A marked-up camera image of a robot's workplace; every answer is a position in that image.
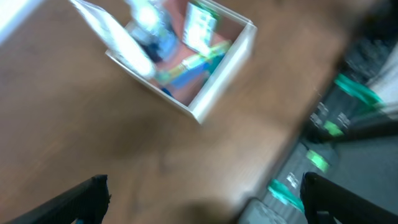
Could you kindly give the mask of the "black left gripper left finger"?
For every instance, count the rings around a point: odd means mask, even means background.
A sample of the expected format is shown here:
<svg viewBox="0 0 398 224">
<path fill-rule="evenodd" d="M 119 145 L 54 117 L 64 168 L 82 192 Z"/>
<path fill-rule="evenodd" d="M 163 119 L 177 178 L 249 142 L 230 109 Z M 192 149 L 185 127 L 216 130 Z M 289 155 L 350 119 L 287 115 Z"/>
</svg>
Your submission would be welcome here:
<svg viewBox="0 0 398 224">
<path fill-rule="evenodd" d="M 108 176 L 94 175 L 7 224 L 101 223 L 111 195 Z"/>
</svg>

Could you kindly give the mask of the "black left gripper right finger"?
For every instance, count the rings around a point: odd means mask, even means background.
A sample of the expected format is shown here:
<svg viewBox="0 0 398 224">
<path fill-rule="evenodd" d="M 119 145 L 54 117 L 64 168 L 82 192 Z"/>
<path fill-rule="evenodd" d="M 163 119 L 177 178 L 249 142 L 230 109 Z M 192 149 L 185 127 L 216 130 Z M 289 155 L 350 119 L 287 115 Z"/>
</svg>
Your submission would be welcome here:
<svg viewBox="0 0 398 224">
<path fill-rule="evenodd" d="M 309 224 L 397 224 L 397 215 L 314 172 L 304 173 L 300 199 Z"/>
</svg>

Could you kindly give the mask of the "green white toothbrush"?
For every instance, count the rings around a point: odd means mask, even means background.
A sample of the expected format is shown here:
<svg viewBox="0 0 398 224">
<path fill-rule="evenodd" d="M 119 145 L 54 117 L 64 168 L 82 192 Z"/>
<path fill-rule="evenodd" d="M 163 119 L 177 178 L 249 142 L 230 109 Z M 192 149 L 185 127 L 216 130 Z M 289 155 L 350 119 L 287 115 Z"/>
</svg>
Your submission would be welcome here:
<svg viewBox="0 0 398 224">
<path fill-rule="evenodd" d="M 222 59 L 229 48 L 231 47 L 232 42 L 230 40 L 224 40 L 215 44 L 210 48 L 210 53 L 207 56 L 203 56 L 200 54 L 194 54 L 192 56 L 183 59 L 180 64 L 171 68 L 169 70 L 164 70 L 159 72 L 155 76 L 155 80 L 158 81 L 161 85 L 167 85 L 172 83 L 173 81 L 177 81 L 178 78 L 183 77 L 183 75 L 195 68 L 202 67 L 203 69 L 207 69 L 213 65 L 212 61 L 217 59 Z"/>
</svg>

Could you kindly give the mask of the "white conditioner tube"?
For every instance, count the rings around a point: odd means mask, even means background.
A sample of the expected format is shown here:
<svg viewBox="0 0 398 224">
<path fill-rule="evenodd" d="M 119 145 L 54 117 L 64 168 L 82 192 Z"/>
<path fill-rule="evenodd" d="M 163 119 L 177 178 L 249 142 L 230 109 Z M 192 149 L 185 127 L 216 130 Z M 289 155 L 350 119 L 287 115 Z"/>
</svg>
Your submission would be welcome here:
<svg viewBox="0 0 398 224">
<path fill-rule="evenodd" d="M 84 0 L 70 2 L 125 67 L 145 79 L 154 77 L 156 68 L 152 60 L 111 14 Z"/>
</svg>

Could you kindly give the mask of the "blue disposable razor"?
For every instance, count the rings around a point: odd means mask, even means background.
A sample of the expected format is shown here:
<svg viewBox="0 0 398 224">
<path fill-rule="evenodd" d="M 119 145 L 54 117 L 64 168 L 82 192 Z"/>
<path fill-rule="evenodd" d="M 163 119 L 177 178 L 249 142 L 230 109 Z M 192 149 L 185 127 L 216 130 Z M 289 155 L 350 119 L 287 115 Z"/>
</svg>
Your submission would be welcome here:
<svg viewBox="0 0 398 224">
<path fill-rule="evenodd" d="M 208 71 L 210 64 L 208 62 L 200 63 L 199 65 L 194 65 L 193 67 L 188 67 L 184 64 L 177 65 L 173 69 L 163 71 L 157 74 L 156 80 L 161 86 L 161 90 L 171 96 L 174 90 L 179 90 L 185 85 L 190 83 L 197 76 L 201 75 L 203 72 Z"/>
</svg>

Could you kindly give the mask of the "green soap packet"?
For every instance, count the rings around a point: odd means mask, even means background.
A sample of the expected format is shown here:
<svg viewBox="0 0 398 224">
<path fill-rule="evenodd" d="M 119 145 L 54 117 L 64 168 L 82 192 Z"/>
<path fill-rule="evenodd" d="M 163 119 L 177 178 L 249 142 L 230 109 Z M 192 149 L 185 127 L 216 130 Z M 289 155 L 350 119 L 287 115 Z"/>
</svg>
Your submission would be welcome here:
<svg viewBox="0 0 398 224">
<path fill-rule="evenodd" d="M 199 1 L 189 1 L 183 28 L 183 43 L 201 55 L 210 53 L 218 14 Z"/>
</svg>

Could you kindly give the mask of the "green toothpaste tube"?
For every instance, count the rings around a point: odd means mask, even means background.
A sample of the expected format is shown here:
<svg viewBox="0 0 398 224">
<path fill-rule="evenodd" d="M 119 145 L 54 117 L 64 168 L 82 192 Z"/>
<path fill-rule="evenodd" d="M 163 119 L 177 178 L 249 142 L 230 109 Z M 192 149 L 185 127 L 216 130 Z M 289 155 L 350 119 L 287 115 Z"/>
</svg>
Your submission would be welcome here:
<svg viewBox="0 0 398 224">
<path fill-rule="evenodd" d="M 212 73 L 216 70 L 217 66 L 220 64 L 220 62 L 223 60 L 225 56 L 225 53 L 220 53 L 217 55 L 212 56 L 206 67 L 206 71 L 208 72 L 209 75 L 212 75 Z"/>
</svg>

